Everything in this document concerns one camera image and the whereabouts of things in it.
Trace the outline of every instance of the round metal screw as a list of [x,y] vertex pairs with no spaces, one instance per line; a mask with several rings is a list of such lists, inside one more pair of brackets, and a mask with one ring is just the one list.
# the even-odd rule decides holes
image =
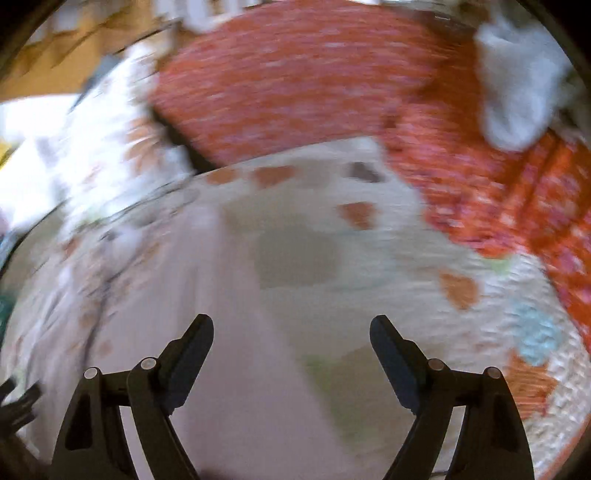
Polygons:
[[84,378],[91,380],[99,374],[99,370],[95,367],[90,367],[84,372]]
[[152,370],[156,366],[156,359],[152,357],[144,358],[140,366],[143,370]]
[[486,374],[491,378],[500,378],[501,377],[501,371],[497,367],[487,368]]
[[443,370],[445,368],[445,364],[439,360],[438,358],[431,358],[428,362],[427,365],[429,366],[429,368],[431,370],[435,370],[436,372],[440,372],[441,370]]

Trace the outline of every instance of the blue spot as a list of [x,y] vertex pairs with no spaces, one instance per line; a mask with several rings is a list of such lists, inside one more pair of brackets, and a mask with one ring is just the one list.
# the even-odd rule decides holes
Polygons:
[[520,357],[534,367],[541,367],[550,358],[562,341],[562,333],[548,314],[534,306],[517,302],[513,314]]

